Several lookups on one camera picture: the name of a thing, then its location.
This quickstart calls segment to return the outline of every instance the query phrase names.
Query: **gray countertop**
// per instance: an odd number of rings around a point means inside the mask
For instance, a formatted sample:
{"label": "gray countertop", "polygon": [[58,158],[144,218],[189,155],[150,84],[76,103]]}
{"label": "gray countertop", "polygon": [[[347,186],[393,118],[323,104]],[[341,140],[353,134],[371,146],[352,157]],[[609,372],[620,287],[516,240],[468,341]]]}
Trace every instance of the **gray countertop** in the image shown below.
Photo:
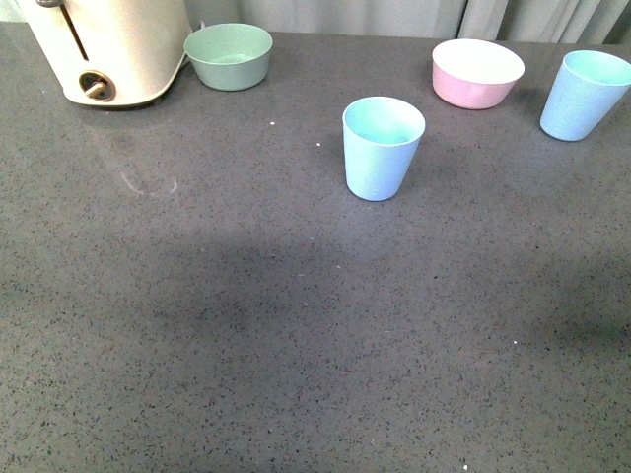
{"label": "gray countertop", "polygon": [[[0,26],[0,469],[628,471],[631,96],[564,143],[576,45],[507,44],[525,75],[472,111],[436,39],[273,37],[257,87],[187,65],[105,110]],[[375,95],[427,120],[381,203],[342,150]]]}

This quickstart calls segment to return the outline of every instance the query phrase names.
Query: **cream appliance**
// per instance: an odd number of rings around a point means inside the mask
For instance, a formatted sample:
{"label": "cream appliance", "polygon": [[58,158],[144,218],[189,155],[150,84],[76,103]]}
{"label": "cream appliance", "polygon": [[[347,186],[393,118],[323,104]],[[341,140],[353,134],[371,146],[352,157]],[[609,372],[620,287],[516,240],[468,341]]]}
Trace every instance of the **cream appliance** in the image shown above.
{"label": "cream appliance", "polygon": [[183,0],[18,0],[70,101],[133,105],[164,93],[191,33]]}

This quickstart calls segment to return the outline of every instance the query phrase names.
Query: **gray curtain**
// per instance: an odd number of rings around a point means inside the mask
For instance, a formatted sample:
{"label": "gray curtain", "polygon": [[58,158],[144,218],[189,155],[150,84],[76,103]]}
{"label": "gray curtain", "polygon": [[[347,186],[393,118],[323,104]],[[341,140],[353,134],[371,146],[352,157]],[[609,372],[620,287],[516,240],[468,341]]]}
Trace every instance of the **gray curtain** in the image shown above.
{"label": "gray curtain", "polygon": [[[631,44],[631,0],[185,0],[193,26],[274,32]],[[0,21],[23,21],[0,0]]]}

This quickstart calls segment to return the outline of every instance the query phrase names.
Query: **plastic cup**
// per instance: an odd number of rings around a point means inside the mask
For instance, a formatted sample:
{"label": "plastic cup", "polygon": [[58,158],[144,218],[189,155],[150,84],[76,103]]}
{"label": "plastic cup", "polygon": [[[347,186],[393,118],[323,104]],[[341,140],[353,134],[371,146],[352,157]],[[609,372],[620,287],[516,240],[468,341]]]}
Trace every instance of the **plastic cup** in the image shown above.
{"label": "plastic cup", "polygon": [[565,55],[541,115],[541,128],[563,141],[590,134],[631,86],[631,64],[598,51]]}
{"label": "plastic cup", "polygon": [[352,102],[342,114],[346,184],[358,197],[392,197],[414,158],[425,118],[413,105],[389,97]]}

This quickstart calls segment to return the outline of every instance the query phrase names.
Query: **green bowl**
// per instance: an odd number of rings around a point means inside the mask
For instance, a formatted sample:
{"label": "green bowl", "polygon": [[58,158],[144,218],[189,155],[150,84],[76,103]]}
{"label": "green bowl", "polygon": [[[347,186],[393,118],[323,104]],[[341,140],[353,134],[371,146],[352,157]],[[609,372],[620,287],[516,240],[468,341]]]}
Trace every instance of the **green bowl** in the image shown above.
{"label": "green bowl", "polygon": [[265,78],[272,42],[272,36],[259,27],[225,23],[191,34],[184,51],[205,85],[242,91]]}

